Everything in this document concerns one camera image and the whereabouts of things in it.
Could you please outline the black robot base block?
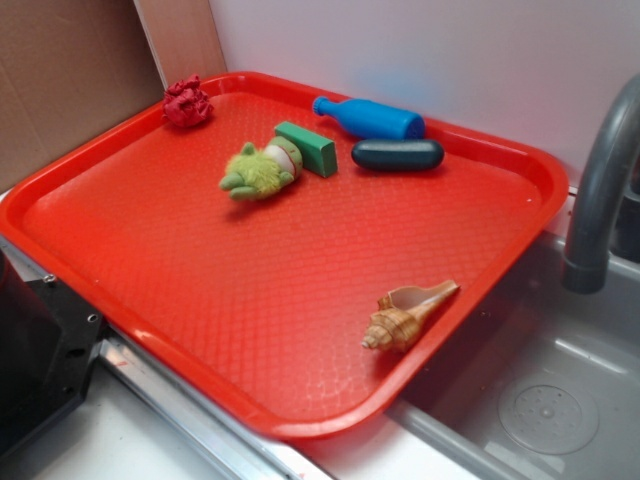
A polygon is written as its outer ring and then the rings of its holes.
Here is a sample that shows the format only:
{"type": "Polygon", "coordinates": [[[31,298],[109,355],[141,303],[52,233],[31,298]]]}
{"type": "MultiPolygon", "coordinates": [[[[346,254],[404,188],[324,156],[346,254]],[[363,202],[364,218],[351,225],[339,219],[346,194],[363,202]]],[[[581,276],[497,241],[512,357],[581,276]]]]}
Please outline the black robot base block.
{"type": "Polygon", "coordinates": [[[104,317],[63,281],[23,280],[1,256],[1,457],[86,398],[104,317]]]}

